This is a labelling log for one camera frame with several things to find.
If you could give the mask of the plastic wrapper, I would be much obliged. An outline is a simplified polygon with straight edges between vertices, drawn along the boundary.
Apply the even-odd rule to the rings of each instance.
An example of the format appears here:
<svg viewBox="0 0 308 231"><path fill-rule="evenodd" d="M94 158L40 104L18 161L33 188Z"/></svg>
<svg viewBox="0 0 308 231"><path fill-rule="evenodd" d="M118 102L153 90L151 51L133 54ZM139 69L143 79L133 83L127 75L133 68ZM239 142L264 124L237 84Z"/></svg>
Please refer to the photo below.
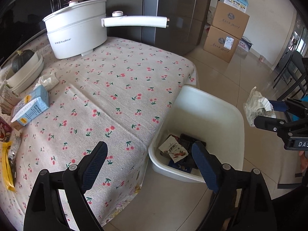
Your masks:
<svg viewBox="0 0 308 231"><path fill-rule="evenodd" d="M243 107L247 122L251 127L255 126L254 120L257 116L276 118L273 105L256 90L256 87L251 89L249 97L243 104Z"/></svg>

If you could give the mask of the yellow snack wrapper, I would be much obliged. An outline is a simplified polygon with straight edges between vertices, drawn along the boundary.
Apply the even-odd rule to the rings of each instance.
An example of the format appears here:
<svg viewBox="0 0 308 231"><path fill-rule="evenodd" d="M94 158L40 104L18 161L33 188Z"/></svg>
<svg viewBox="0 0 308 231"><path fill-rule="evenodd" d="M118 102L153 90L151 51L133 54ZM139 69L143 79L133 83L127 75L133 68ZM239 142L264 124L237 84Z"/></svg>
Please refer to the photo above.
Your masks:
<svg viewBox="0 0 308 231"><path fill-rule="evenodd" d="M3 175L4 185L6 189L12 192L15 192L13 175L12 175L12 171L11 171L9 159L8 159L8 151L10 150L11 145L12 145L11 141L1 142L2 175Z"/></svg>

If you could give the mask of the white snack packet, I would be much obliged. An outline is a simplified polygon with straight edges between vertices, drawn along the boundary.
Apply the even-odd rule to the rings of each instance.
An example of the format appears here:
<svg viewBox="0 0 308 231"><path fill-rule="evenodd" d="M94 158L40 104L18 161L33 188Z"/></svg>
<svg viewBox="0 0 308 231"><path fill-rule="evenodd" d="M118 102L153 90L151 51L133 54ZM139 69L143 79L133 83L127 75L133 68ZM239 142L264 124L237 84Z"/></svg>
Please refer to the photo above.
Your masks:
<svg viewBox="0 0 308 231"><path fill-rule="evenodd" d="M188 151L179 144L176 137L169 135L166 141L161 144L158 149L161 155L169 157L174 163L179 162L188 156Z"/></svg>

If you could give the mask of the red drink can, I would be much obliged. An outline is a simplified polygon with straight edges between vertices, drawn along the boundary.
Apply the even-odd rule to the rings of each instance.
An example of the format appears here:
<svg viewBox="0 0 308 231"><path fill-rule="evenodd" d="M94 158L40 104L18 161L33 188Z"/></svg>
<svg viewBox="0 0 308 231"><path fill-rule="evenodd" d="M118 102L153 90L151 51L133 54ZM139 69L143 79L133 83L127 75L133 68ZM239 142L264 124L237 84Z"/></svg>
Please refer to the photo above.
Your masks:
<svg viewBox="0 0 308 231"><path fill-rule="evenodd" d="M0 142L8 142L12 133L12 128L0 117Z"/></svg>

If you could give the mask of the blue milk carton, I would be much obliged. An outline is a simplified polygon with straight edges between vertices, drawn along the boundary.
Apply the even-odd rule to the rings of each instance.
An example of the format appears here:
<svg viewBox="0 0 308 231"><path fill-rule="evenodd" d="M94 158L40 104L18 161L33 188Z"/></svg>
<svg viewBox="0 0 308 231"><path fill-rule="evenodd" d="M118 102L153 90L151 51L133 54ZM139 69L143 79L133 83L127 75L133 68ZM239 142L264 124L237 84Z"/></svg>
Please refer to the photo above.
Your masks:
<svg viewBox="0 0 308 231"><path fill-rule="evenodd" d="M49 94L43 85L39 85L12 109L10 126L20 130L48 108Z"/></svg>

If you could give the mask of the torn paper carton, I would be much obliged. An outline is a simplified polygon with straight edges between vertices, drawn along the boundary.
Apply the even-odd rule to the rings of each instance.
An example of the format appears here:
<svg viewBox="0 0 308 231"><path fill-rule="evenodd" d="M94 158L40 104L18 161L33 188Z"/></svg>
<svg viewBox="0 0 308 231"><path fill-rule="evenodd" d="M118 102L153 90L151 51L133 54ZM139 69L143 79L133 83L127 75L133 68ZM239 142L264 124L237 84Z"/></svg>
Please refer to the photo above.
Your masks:
<svg viewBox="0 0 308 231"><path fill-rule="evenodd" d="M19 103L21 97L15 94L6 81L1 82L0 105L3 114L10 115L12 109Z"/></svg>

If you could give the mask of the white tissue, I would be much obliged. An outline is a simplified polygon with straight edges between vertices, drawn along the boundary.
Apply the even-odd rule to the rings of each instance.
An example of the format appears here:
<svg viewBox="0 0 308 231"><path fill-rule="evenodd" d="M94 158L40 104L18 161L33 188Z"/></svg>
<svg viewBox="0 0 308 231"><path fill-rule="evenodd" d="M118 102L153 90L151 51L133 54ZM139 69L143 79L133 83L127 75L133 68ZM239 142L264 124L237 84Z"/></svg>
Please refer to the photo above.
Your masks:
<svg viewBox="0 0 308 231"><path fill-rule="evenodd" d="M42 85L46 91L50 91L58 85L58 83L59 80L56 78L55 74L44 74L39 78L38 82L34 86L34 89Z"/></svg>

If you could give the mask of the black plastic tray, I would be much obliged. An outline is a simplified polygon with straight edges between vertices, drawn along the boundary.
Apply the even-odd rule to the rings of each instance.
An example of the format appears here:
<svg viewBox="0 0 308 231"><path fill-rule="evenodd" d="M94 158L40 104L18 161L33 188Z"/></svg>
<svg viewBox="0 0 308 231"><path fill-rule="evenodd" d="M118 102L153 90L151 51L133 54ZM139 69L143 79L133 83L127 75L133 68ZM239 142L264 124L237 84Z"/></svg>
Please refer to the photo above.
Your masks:
<svg viewBox="0 0 308 231"><path fill-rule="evenodd" d="M186 134L181 134L179 137L174 136L174 135L170 135L170 136L175 137L176 141L186 149L186 151L188 152L188 155L176 163L173 162L173 160L170 160L168 163L168 166L171 168L177 169L179 171L186 172L186 173L191 173L192 169L198 169L192 157L192 145L196 141L199 141L199 140L193 137L190 137Z"/></svg>

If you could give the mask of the white trash bin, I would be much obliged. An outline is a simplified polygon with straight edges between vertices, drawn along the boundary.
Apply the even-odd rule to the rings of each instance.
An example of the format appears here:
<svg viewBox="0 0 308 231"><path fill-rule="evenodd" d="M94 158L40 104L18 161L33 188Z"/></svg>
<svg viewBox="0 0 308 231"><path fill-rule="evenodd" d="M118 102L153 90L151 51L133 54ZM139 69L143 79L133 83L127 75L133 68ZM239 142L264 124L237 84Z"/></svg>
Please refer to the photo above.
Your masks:
<svg viewBox="0 0 308 231"><path fill-rule="evenodd" d="M243 168L244 120L232 104L185 85L148 148L156 173L182 182L203 183L199 170L187 173L171 168L168 166L170 159L160 154L158 148L168 135L180 134L204 141L207 151L221 163L228 163L236 170Z"/></svg>

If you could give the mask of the lower cardboard box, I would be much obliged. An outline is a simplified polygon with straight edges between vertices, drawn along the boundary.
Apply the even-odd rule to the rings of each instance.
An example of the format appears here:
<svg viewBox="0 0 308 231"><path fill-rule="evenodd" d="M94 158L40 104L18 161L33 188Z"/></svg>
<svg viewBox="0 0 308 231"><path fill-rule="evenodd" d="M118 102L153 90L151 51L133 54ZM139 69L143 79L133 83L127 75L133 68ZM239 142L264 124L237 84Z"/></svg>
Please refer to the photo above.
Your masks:
<svg viewBox="0 0 308 231"><path fill-rule="evenodd" d="M204 50L229 63L238 46L239 39L219 28L210 26Z"/></svg>

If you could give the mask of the upper cardboard box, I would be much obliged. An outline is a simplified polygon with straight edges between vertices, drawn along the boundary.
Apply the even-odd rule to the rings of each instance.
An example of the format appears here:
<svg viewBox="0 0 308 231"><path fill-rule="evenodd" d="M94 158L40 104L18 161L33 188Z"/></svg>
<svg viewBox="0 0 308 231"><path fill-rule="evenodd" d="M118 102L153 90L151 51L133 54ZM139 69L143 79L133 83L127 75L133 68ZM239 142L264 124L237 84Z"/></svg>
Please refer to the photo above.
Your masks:
<svg viewBox="0 0 308 231"><path fill-rule="evenodd" d="M248 14L241 12L230 5L217 1L212 26L240 39L246 30L248 21Z"/></svg>

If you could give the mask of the stacked white plates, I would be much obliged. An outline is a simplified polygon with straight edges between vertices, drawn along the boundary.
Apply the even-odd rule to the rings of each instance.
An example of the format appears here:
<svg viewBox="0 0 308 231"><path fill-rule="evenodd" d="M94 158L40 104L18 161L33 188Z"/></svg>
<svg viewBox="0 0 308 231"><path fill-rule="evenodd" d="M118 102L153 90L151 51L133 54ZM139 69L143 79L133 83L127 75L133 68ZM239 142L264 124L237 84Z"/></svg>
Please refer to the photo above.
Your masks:
<svg viewBox="0 0 308 231"><path fill-rule="evenodd" d="M40 55L35 64L31 64L30 66L25 64L19 71L7 79L10 89L16 94L22 93L34 83L41 74L43 68L44 58Z"/></svg>

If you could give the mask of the dark green pumpkin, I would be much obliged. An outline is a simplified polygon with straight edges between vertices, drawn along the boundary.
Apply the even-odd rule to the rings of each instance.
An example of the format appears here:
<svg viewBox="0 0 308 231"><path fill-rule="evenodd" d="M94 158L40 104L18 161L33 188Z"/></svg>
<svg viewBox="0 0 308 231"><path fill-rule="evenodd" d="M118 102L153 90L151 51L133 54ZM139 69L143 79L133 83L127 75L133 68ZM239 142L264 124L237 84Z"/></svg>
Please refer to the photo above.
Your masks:
<svg viewBox="0 0 308 231"><path fill-rule="evenodd" d="M34 51L30 49L25 49L24 51L18 50L17 56L12 61L12 70L14 73L19 71L24 64L26 64L31 57L34 55Z"/></svg>

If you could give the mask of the grey refrigerator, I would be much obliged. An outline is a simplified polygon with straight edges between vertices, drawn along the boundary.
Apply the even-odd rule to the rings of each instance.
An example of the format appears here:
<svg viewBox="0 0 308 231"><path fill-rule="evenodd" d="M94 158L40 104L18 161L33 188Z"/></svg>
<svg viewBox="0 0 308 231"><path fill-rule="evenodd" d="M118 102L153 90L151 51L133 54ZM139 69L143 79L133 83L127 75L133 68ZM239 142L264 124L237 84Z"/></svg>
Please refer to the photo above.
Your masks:
<svg viewBox="0 0 308 231"><path fill-rule="evenodd" d="M211 0L107 0L106 14L121 10L128 16L163 16L168 27L112 27L108 36L146 43L178 55L200 44Z"/></svg>

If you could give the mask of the black microwave oven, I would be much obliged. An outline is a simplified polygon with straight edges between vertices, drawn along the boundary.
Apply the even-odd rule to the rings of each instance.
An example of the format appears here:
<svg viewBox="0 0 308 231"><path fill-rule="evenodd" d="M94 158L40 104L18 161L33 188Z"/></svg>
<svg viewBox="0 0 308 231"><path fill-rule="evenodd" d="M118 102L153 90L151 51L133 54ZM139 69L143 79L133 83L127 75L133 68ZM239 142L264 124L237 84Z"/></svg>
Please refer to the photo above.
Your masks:
<svg viewBox="0 0 308 231"><path fill-rule="evenodd" d="M1 63L45 29L43 18L71 0L8 0L1 8Z"/></svg>

